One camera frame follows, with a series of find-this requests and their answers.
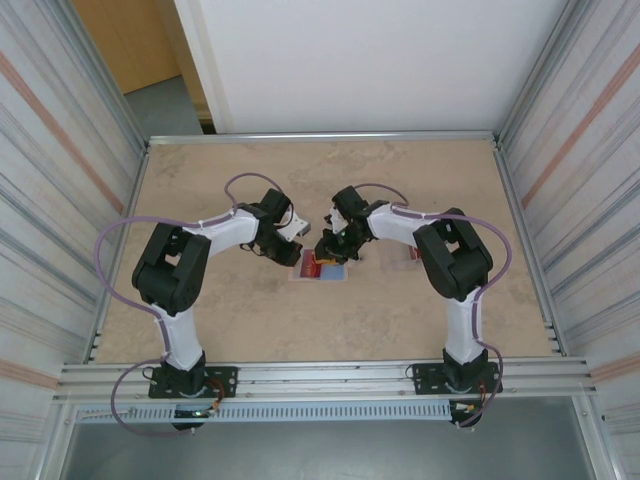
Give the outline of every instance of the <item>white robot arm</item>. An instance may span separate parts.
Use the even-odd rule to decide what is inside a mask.
[[[486,373],[488,365],[488,352],[477,341],[482,339],[482,298],[476,297],[487,284],[493,267],[491,255],[471,224],[460,219],[439,219],[438,214],[415,212],[383,201],[369,204],[351,186],[332,200],[334,206],[325,217],[331,229],[323,231],[315,249],[316,259],[337,263],[357,260],[360,247],[378,239],[416,247],[431,284],[447,305],[448,337],[443,356],[448,386],[454,391],[469,390]],[[458,209],[444,213],[447,214],[464,215]]]
[[[165,345],[163,366],[172,389],[197,394],[204,382],[204,351],[198,342],[193,304],[198,298],[207,260],[236,245],[260,249],[260,256],[293,266],[301,245],[294,242],[310,224],[298,217],[290,200],[270,189],[260,203],[239,204],[199,228],[159,223],[133,274],[142,300],[159,313],[156,319]]]

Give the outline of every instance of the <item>ventilated metal strip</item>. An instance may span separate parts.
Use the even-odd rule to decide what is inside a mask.
[[[227,403],[218,413],[202,419],[176,419],[177,408],[196,410],[193,404],[123,404],[118,414],[129,423],[187,422],[318,422],[354,420],[451,420],[448,400],[362,402]],[[104,424],[115,420],[104,405],[87,405],[78,413],[79,423]]]

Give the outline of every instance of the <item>table surface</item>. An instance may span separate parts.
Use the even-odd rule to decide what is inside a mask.
[[[487,141],[260,143],[160,145],[151,150],[136,215],[195,221],[230,205],[225,182],[260,172],[278,182],[312,230],[301,243],[313,247],[331,197],[347,185],[380,182],[409,197],[412,208],[450,207],[500,228],[514,247],[507,275],[485,295],[483,331],[506,356],[551,354],[516,228]],[[236,182],[238,201],[259,201],[268,184]],[[394,200],[365,188],[369,201]],[[134,224],[127,237],[116,289],[139,300],[131,274],[153,224]],[[504,247],[478,229],[494,259]],[[443,299],[424,270],[383,271],[379,245],[367,244],[346,282],[292,282],[289,270],[231,248],[213,257],[195,305],[198,338],[212,362],[345,361],[440,358],[447,323]],[[162,343],[150,315],[111,301],[99,363],[157,358]]]

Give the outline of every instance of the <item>corrugated metal wall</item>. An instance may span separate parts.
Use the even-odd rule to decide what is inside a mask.
[[[571,354],[640,478],[640,2],[592,2],[505,153]]]
[[[93,243],[123,214],[144,149],[110,110],[53,3],[0,3],[0,478],[7,479],[26,475],[63,362],[82,361],[102,291]]]

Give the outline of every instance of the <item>gray floor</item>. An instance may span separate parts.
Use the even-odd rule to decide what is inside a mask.
[[[594,478],[569,398],[496,400],[475,432],[442,421],[226,423],[154,439],[81,425],[71,452],[67,480]]]
[[[150,85],[124,96],[145,135],[202,135],[182,77]]]

